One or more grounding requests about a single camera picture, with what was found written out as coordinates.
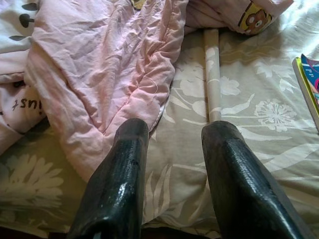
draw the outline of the mattress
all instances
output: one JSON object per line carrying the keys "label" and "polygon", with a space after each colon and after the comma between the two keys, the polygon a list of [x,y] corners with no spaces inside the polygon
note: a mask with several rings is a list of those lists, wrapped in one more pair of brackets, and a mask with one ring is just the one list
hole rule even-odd
{"label": "mattress", "polygon": [[[291,65],[301,53],[319,59],[318,15],[319,0],[297,0],[253,37],[226,29],[185,37],[150,137],[145,227],[219,237],[200,134],[221,115],[238,126],[319,237],[319,135]],[[0,175],[0,226],[41,237],[69,230],[85,183],[47,120],[0,156]]]}

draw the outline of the gray floral bedding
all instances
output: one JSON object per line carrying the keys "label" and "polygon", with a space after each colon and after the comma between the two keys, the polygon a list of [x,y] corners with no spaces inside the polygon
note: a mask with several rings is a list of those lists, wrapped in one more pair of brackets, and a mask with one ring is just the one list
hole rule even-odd
{"label": "gray floral bedding", "polygon": [[[219,48],[206,31],[185,37],[149,143],[146,227],[219,237],[200,137],[208,115],[217,113],[237,125],[319,237],[319,134],[291,65],[301,53],[319,59],[318,16],[319,0],[296,0],[257,36],[224,30]],[[218,82],[221,94],[206,79]],[[208,106],[219,99],[221,108]],[[44,120],[0,156],[0,226],[41,237],[67,232],[84,189]]]}

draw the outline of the pink comforter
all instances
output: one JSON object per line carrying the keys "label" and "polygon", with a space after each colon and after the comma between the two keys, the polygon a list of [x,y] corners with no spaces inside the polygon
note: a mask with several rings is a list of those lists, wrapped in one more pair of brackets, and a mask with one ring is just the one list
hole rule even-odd
{"label": "pink comforter", "polygon": [[[229,26],[255,34],[291,2],[193,0],[186,30]],[[41,1],[25,81],[37,89],[67,158],[85,180],[126,119],[141,118],[149,130],[157,124],[174,77],[187,3],[146,0],[137,11],[129,0]]]}

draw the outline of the bedsheet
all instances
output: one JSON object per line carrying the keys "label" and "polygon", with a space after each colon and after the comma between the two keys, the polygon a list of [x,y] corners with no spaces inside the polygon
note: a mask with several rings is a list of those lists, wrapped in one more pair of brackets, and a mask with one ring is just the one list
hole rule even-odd
{"label": "bedsheet", "polygon": [[[219,49],[205,42],[205,32],[185,37],[166,110],[150,138],[145,226],[218,238],[200,132],[214,94],[207,94],[206,75],[219,50],[214,82],[222,118],[239,127],[319,238],[319,135],[291,66],[301,53],[319,58],[318,14],[319,0],[297,0],[257,36],[221,31]],[[64,157],[47,122],[0,156],[1,226],[43,237],[68,230],[85,183]]]}
{"label": "bedsheet", "polygon": [[[259,33],[292,3],[204,2],[224,26],[247,34]],[[38,91],[67,159],[85,181],[125,120],[138,117],[150,131],[158,123],[184,38],[187,4],[147,0],[136,11],[127,0],[41,1],[24,80]]]}

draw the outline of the book cover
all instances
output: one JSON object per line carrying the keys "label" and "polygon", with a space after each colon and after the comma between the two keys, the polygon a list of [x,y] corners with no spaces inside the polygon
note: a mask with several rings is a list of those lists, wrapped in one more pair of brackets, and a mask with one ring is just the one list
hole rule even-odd
{"label": "book cover", "polygon": [[294,59],[293,68],[319,131],[319,61],[311,60],[302,54],[301,58]]}

